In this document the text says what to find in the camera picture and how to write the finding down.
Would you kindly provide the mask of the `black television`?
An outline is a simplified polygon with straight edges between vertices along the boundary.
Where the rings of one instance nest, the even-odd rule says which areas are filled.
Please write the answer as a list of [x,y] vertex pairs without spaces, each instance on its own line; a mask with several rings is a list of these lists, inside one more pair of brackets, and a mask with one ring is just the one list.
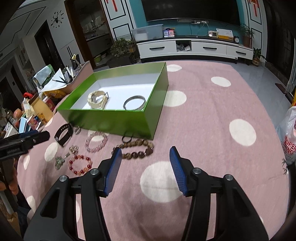
[[240,25],[237,1],[148,0],[142,1],[148,22],[168,19],[193,19]]

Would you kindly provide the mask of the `green cardboard box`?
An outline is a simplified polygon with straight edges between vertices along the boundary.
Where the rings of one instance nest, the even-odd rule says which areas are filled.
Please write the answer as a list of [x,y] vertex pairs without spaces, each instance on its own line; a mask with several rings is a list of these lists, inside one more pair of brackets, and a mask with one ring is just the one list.
[[[81,128],[152,140],[164,105],[169,81],[165,62],[122,66],[95,72],[61,103],[57,111],[68,123]],[[88,94],[107,92],[104,109],[91,109]],[[146,99],[142,110],[124,110],[131,96]]]

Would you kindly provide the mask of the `potted plant right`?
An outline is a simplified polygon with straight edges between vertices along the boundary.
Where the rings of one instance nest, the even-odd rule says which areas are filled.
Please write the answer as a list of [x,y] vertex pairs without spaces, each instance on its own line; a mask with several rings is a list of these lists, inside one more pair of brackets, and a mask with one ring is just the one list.
[[240,24],[240,32],[243,35],[243,45],[245,47],[250,48],[252,38],[254,37],[255,33],[252,28],[248,27],[246,24]]

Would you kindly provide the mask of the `pink polka dot tablecloth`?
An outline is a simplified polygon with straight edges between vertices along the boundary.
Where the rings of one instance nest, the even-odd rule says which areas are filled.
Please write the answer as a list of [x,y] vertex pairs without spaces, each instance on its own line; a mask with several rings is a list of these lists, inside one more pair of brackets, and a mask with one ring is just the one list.
[[[54,139],[68,122],[57,113],[45,125],[48,141],[18,162],[18,183],[31,219],[60,176],[83,176],[116,148],[122,160],[112,191],[100,203],[110,240],[182,240],[191,197],[178,188],[170,149],[210,176],[232,175],[263,223],[270,240],[285,221],[288,178],[282,146],[265,108],[230,65],[166,63],[169,86],[154,138],[126,137],[73,126],[61,147]],[[76,155],[69,148],[78,146]],[[211,194],[208,235],[215,233],[216,194]],[[81,195],[76,195],[79,240],[86,240]]]

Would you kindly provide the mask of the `silver metal bangle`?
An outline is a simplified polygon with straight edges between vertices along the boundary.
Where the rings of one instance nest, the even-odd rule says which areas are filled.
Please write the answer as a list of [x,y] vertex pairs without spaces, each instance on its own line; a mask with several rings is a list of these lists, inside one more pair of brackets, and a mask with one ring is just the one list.
[[145,107],[146,99],[141,95],[134,95],[129,97],[123,104],[124,110],[136,111],[142,110]]

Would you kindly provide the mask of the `small floor plant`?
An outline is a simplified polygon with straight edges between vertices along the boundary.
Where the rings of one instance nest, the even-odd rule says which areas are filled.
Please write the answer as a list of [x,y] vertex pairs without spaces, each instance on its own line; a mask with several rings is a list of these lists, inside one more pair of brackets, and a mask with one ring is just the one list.
[[261,49],[260,48],[254,48],[253,49],[253,59],[252,59],[252,64],[256,67],[258,67],[261,63],[261,60],[266,60],[266,57],[262,55]]

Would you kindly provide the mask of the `white tv cabinet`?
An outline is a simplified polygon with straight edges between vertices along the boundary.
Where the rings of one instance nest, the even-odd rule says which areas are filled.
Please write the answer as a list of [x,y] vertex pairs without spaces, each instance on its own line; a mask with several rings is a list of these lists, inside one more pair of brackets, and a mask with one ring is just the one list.
[[140,59],[208,56],[252,60],[253,50],[233,42],[203,38],[163,38],[137,43]]

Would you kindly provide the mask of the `black wristband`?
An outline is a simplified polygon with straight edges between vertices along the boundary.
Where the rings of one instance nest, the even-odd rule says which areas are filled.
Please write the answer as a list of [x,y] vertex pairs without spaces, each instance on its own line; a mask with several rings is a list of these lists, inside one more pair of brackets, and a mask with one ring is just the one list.
[[55,141],[63,147],[73,135],[73,127],[67,123],[62,125],[54,135]]

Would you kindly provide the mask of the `potted green plant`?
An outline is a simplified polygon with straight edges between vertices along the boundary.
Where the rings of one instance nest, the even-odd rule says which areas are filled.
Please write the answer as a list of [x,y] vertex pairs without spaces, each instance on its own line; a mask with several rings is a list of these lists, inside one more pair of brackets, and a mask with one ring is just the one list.
[[112,58],[107,61],[109,68],[132,65],[137,62],[136,48],[133,39],[120,38],[114,42],[110,49]]

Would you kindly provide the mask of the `small silver charm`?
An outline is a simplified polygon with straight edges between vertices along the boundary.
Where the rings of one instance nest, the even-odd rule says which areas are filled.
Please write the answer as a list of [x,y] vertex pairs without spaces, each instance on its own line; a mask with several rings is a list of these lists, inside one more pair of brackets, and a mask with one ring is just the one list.
[[75,145],[72,145],[69,148],[70,153],[73,154],[73,155],[76,155],[78,153],[78,150],[79,150],[79,147],[78,146],[75,146]]

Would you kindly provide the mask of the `white plastic shopping bag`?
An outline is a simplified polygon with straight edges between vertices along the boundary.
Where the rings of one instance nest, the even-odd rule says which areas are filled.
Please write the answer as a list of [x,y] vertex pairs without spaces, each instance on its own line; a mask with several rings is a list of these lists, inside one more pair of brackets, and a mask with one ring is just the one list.
[[288,166],[295,162],[296,156],[295,119],[296,109],[292,106],[276,128]]

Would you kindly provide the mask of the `small alarm clock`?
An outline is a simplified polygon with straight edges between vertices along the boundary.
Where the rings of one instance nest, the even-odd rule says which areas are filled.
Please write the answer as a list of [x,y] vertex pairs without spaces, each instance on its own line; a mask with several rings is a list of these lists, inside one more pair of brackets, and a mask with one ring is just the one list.
[[239,44],[239,42],[240,42],[240,39],[239,39],[239,37],[238,37],[238,36],[234,36],[234,42],[236,42],[237,44]]

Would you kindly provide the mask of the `cream white wristwatch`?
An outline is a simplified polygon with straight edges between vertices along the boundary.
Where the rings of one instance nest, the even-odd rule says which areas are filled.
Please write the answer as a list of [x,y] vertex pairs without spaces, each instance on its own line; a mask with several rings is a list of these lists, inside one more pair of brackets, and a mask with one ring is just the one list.
[[101,90],[89,93],[87,98],[87,102],[91,109],[104,109],[108,100],[108,93]]

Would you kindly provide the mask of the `antler wall clock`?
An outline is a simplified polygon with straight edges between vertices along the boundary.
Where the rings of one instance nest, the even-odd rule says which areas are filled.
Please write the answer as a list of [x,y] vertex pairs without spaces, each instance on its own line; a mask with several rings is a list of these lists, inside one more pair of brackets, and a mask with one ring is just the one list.
[[64,12],[62,12],[62,10],[55,11],[53,13],[50,26],[55,29],[59,28],[63,23],[63,20],[64,20]]

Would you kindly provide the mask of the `white paper sheet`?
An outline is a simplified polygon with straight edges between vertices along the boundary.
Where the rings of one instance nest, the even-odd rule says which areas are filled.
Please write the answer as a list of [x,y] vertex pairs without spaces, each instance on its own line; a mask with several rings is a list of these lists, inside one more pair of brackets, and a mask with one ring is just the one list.
[[59,69],[53,76],[53,78],[41,89],[39,92],[54,91],[65,88],[67,83],[64,80],[62,70]]

